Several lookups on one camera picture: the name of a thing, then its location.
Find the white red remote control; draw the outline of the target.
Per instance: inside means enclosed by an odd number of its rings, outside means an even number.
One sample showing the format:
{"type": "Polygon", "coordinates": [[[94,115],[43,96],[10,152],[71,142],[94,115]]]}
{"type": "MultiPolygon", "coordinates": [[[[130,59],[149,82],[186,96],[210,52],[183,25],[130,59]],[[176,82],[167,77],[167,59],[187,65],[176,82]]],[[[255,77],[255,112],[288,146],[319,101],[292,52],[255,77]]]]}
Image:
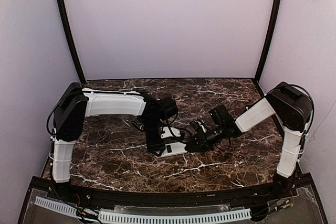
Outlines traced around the white red remote control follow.
{"type": "Polygon", "coordinates": [[[164,151],[154,152],[154,155],[158,158],[182,155],[182,154],[187,153],[187,150],[185,149],[185,147],[186,147],[186,144],[181,143],[181,142],[169,143],[165,145],[164,151]]]}

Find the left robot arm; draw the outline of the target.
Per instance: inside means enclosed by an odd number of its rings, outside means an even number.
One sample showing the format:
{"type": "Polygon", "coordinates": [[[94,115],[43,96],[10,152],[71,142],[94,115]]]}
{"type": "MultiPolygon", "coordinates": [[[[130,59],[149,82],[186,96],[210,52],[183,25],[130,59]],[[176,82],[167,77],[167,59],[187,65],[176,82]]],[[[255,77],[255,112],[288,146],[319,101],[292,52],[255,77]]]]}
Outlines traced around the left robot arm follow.
{"type": "Polygon", "coordinates": [[[70,163],[76,140],[81,136],[85,118],[99,115],[131,115],[145,133],[148,152],[161,156],[164,140],[182,135],[171,127],[168,119],[177,116],[176,102],[166,97],[158,99],[145,91],[103,91],[83,88],[71,83],[51,110],[46,129],[54,143],[51,175],[56,183],[70,180],[70,163]]]}

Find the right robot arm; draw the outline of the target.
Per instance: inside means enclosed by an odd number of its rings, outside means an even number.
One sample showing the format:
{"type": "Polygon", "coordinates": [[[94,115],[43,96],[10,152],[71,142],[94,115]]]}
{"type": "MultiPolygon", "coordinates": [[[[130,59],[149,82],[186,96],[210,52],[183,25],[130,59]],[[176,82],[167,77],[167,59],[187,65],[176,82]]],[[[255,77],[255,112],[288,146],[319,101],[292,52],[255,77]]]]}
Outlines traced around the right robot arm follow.
{"type": "Polygon", "coordinates": [[[265,119],[274,115],[279,117],[284,141],[270,195],[276,197],[290,190],[314,117],[314,102],[307,90],[281,82],[236,119],[224,105],[216,106],[209,114],[216,126],[208,129],[200,120],[191,122],[195,134],[186,144],[187,152],[210,151],[222,139],[240,137],[265,119]]]}

